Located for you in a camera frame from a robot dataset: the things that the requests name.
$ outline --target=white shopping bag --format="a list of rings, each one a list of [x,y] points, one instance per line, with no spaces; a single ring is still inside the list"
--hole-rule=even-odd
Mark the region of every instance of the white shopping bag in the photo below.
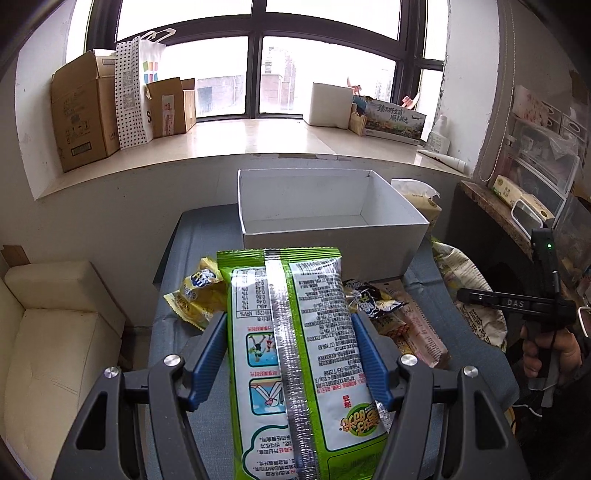
[[[168,33],[155,40],[163,32]],[[148,143],[154,138],[146,84],[158,81],[158,64],[166,48],[160,42],[175,33],[173,28],[150,31],[131,41],[117,44],[115,110],[122,150]]]

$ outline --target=human hand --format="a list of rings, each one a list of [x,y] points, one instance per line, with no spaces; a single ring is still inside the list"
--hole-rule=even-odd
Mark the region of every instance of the human hand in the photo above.
[[[537,378],[542,368],[542,362],[538,358],[539,348],[550,348],[554,332],[542,333],[535,338],[535,342],[527,339],[527,328],[521,329],[521,338],[523,342],[523,368],[525,376],[528,378]],[[560,376],[558,384],[564,384],[574,374],[575,370],[581,366],[581,350],[579,343],[572,333],[566,328],[556,332],[554,340],[554,350],[560,352]]]

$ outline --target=open box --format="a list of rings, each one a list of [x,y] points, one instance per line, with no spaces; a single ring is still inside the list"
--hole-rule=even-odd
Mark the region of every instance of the open box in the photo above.
[[[343,279],[404,274],[429,222],[370,170],[238,171],[245,248],[338,247]]]

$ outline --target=metal screw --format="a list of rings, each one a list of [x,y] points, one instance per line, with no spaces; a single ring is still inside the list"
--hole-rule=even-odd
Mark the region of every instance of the metal screw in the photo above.
[[[478,369],[476,367],[473,367],[471,365],[467,365],[464,367],[464,375],[466,375],[467,377],[470,378],[475,378],[478,376]]]
[[[175,353],[164,357],[164,365],[167,367],[176,367],[180,362],[181,358]]]
[[[414,355],[403,355],[402,357],[400,357],[400,361],[408,366],[408,367],[412,367],[413,365],[416,365],[418,363],[418,359],[417,357],[415,357]]]
[[[105,371],[103,372],[103,375],[106,378],[115,378],[117,375],[119,375],[119,369],[117,367],[108,367],[108,368],[105,368]]]

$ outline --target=sleeve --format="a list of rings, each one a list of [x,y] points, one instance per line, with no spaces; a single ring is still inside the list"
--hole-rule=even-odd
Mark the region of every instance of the sleeve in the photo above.
[[[560,426],[568,426],[571,433],[580,426],[587,429],[591,423],[591,339],[577,336],[583,364],[573,378],[556,389],[554,406],[544,413],[544,420]]]

